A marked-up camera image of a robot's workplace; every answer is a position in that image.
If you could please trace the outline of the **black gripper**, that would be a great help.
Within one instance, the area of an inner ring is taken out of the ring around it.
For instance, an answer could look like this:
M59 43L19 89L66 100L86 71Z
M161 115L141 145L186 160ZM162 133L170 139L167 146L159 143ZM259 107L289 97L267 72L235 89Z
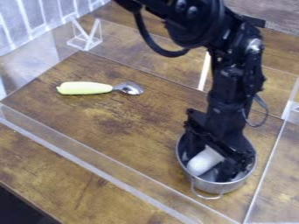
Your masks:
M243 135L251 105L251 99L227 102L210 95L206 113L187 109L182 160L190 161L210 146L225 157L218 166L217 181L221 183L249 173L255 164L257 152Z

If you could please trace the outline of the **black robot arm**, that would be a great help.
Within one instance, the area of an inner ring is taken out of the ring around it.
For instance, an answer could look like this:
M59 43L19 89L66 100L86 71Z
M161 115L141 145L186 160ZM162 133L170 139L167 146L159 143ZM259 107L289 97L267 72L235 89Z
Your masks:
M215 180L231 181L254 166L257 151L243 136L249 113L266 77L259 29L223 0L115 0L134 14L136 27L151 49L166 57L183 56L206 47L211 56L213 87L205 113L190 108L178 145L185 162L199 174L214 169ZM142 10L165 22L181 51L165 50L146 29Z

